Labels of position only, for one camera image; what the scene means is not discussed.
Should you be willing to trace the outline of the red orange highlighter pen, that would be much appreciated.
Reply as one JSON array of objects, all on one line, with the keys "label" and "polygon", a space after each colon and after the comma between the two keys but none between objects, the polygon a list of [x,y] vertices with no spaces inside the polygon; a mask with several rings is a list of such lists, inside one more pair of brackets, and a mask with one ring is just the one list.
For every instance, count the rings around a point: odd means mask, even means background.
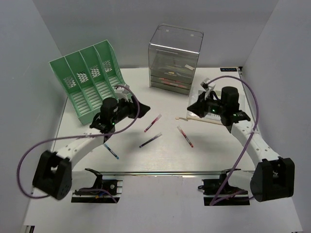
[{"label": "red orange highlighter pen", "polygon": [[171,85],[171,86],[175,86],[175,87],[179,87],[179,88],[187,88],[186,86],[184,85],[179,85],[179,84],[176,84],[176,83],[170,83],[170,82],[161,82],[163,84],[166,84],[166,85]]}]

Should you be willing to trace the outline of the beige eraser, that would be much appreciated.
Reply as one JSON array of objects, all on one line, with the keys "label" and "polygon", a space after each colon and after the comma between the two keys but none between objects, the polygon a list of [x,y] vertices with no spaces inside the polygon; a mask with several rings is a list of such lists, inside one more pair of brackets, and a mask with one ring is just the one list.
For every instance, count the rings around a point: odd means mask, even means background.
[{"label": "beige eraser", "polygon": [[185,65],[186,68],[190,69],[190,70],[194,70],[194,67],[190,66],[190,65]]}]

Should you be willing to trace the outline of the blue pen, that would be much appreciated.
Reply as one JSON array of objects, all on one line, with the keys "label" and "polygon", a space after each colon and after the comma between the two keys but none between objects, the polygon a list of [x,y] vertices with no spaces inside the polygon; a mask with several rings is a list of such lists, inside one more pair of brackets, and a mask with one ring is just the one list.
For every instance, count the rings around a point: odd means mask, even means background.
[{"label": "blue pen", "polygon": [[107,145],[104,144],[104,147],[118,160],[120,159],[119,156]]}]

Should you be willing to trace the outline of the clear plastic drawer cabinet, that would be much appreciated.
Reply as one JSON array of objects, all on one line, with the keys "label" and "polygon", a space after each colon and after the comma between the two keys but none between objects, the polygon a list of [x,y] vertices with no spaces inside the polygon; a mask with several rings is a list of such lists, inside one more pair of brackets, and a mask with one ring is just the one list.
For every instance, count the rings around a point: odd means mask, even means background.
[{"label": "clear plastic drawer cabinet", "polygon": [[[204,33],[198,30],[173,26],[158,25],[148,46],[149,86],[175,93],[189,95],[199,60]],[[172,69],[166,64],[180,66],[190,65],[188,68]],[[187,88],[166,85],[158,78],[180,81],[176,83]]]}]

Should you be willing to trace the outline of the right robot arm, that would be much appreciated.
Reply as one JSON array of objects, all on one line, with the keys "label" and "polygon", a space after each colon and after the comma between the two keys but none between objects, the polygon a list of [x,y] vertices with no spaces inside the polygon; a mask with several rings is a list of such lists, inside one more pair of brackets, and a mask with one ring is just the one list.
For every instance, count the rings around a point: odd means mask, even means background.
[{"label": "right robot arm", "polygon": [[221,199],[217,196],[221,193],[227,193],[230,198],[235,189],[247,191],[258,202],[292,197],[295,173],[293,160],[282,158],[255,132],[250,117],[240,110],[237,88],[222,88],[219,99],[214,94],[214,91],[202,92],[187,110],[200,118],[209,113],[219,115],[221,123],[243,146],[242,153],[247,153],[251,158],[255,171],[244,172],[236,164],[231,169],[224,170],[210,204],[220,202]]}]

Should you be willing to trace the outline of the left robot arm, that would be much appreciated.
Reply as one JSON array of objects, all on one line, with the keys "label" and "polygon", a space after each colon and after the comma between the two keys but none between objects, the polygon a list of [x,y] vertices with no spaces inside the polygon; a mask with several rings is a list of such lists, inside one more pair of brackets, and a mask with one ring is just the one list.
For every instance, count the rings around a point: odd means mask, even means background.
[{"label": "left robot arm", "polygon": [[72,189],[72,169],[93,149],[104,144],[115,134],[115,125],[125,118],[142,118],[150,106],[136,101],[106,98],[94,116],[86,133],[58,151],[49,150],[40,156],[33,186],[47,195],[61,200]]}]

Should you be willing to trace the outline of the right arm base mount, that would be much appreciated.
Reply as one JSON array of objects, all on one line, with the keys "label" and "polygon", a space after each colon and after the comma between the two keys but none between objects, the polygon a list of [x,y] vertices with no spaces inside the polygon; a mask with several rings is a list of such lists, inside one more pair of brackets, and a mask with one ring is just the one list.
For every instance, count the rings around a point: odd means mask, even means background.
[{"label": "right arm base mount", "polygon": [[[204,206],[209,206],[221,184],[230,172],[229,169],[221,171],[218,178],[203,179],[202,184],[198,186],[198,190],[203,192]],[[218,199],[231,195],[218,203],[215,206],[248,206],[250,205],[250,200],[247,191],[241,191],[241,189],[230,186],[228,183],[225,184],[224,188],[221,190]]]}]

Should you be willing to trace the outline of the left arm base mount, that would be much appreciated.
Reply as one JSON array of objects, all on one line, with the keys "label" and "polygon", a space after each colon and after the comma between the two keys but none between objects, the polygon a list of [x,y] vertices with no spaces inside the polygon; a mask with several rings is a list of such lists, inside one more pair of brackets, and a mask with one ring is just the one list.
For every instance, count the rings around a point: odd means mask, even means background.
[{"label": "left arm base mount", "polygon": [[72,203],[118,203],[123,180],[86,168],[72,173]]}]

